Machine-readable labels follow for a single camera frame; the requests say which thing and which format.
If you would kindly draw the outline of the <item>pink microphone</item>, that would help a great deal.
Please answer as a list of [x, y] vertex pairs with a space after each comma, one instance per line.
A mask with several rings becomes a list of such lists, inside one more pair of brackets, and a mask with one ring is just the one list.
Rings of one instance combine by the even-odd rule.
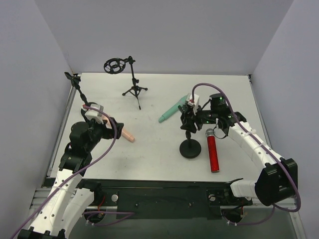
[[[112, 127], [112, 124], [107, 119], [105, 120], [105, 122], [108, 127]], [[136, 140], [135, 137], [130, 132], [128, 132], [125, 128], [122, 128], [121, 136], [124, 137], [129, 142], [134, 142]]]

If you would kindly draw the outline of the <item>red glitter microphone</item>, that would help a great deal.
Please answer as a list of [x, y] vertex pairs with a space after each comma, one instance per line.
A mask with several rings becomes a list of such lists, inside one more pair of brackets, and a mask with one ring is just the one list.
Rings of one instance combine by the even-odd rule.
[[219, 172], [219, 162], [218, 162], [218, 154], [217, 154], [217, 147], [215, 136], [213, 134], [213, 129], [209, 128], [205, 132], [205, 136], [207, 139], [207, 147], [209, 153], [209, 161], [210, 161], [210, 168], [212, 173]]

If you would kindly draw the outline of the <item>black round-base clip stand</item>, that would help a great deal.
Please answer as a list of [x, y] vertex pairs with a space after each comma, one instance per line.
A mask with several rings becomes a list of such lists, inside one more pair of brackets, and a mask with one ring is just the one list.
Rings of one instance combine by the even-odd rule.
[[194, 159], [201, 153], [201, 145], [200, 143], [191, 138], [191, 134], [196, 134], [197, 129], [195, 126], [186, 126], [182, 125], [180, 127], [182, 130], [185, 130], [185, 137], [186, 140], [184, 140], [180, 146], [179, 146], [179, 152], [180, 154], [187, 159]]

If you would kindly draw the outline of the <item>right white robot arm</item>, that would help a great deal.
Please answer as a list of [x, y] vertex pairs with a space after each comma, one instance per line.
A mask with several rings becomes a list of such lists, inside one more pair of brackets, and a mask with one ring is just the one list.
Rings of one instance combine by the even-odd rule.
[[285, 159], [270, 148], [250, 127], [246, 118], [233, 111], [223, 94], [209, 97], [210, 109], [204, 110], [199, 104], [199, 96], [188, 94], [179, 106], [181, 129], [185, 130], [183, 144], [188, 149], [198, 143], [190, 135], [197, 133], [204, 124], [213, 124], [223, 131], [225, 137], [236, 142], [248, 155], [260, 175], [256, 181], [238, 179], [230, 183], [232, 195], [238, 198], [257, 198], [263, 205], [295, 196], [297, 206], [301, 200], [298, 192], [298, 166], [293, 159]]

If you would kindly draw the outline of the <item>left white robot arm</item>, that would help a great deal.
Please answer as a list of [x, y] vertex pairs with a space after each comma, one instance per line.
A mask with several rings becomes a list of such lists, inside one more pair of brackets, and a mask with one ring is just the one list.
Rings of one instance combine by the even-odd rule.
[[81, 184], [94, 161], [91, 152], [102, 139], [115, 141], [121, 137], [123, 123], [112, 117], [94, 116], [71, 127], [69, 143], [60, 160], [54, 185], [47, 199], [21, 229], [19, 239], [66, 239], [86, 207], [100, 198], [98, 183]]

